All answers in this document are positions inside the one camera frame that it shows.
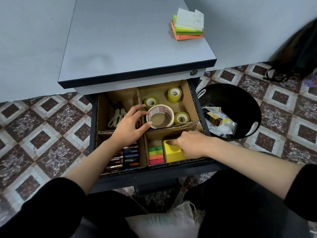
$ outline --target black bag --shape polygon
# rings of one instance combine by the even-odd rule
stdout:
[[[317,19],[296,32],[279,53],[278,60],[266,72],[264,79],[283,82],[292,76],[305,77],[317,67]],[[279,78],[270,78],[268,72],[275,69]]]

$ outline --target black pants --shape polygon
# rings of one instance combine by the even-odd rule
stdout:
[[[206,210],[199,238],[310,237],[307,221],[288,209],[282,199],[232,169],[216,172],[209,180],[190,189],[184,200]],[[94,236],[82,237],[104,237],[109,228],[119,233],[125,230],[131,237],[137,237],[124,218],[141,214],[143,210],[133,199],[118,192],[88,195],[84,217],[98,229],[93,229]]]

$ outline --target clear tape roll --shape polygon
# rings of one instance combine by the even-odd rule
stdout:
[[[158,105],[159,100],[156,97],[150,96],[144,100],[144,104],[145,104],[145,109],[149,110],[153,106]]]
[[[149,121],[152,121],[153,124],[151,126],[151,128],[165,128],[165,127],[170,127],[174,124],[174,113],[173,113],[173,110],[164,105],[164,104],[159,104],[159,105],[155,105],[153,106],[152,108],[149,109],[149,112],[150,114],[146,116],[146,121],[149,122]],[[154,115],[157,115],[157,114],[162,114],[162,116],[168,116],[169,117],[169,123],[168,124],[162,124],[162,126],[158,127],[155,126],[155,120],[151,120],[151,118],[154,116]]]
[[[190,120],[191,118],[189,117],[188,113],[179,112],[175,115],[174,124],[175,125],[184,124],[184,123],[188,123]]]
[[[182,97],[183,91],[179,87],[172,87],[168,90],[167,100],[170,103],[177,103]]]

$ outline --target masking tape roll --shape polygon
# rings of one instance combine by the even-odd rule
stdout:
[[[153,96],[147,97],[144,100],[144,104],[145,104],[145,109],[149,110],[150,108],[152,108],[155,105],[159,104],[159,100]]]
[[[189,117],[188,113],[179,112],[175,115],[174,124],[175,125],[184,124],[184,123],[188,123],[190,120],[191,118]]]
[[[152,121],[151,128],[165,128],[174,124],[173,110],[164,105],[155,105],[149,109],[150,114],[146,116],[146,121]]]
[[[172,87],[168,90],[167,100],[170,103],[177,103],[182,97],[183,91],[179,87]]]

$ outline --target trash bin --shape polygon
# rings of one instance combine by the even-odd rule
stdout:
[[[261,110],[256,100],[245,90],[226,83],[209,85],[198,93],[201,107],[212,103],[221,107],[233,122],[237,123],[236,133],[231,138],[224,138],[211,133],[220,139],[231,141],[246,138],[256,132],[261,124]]]

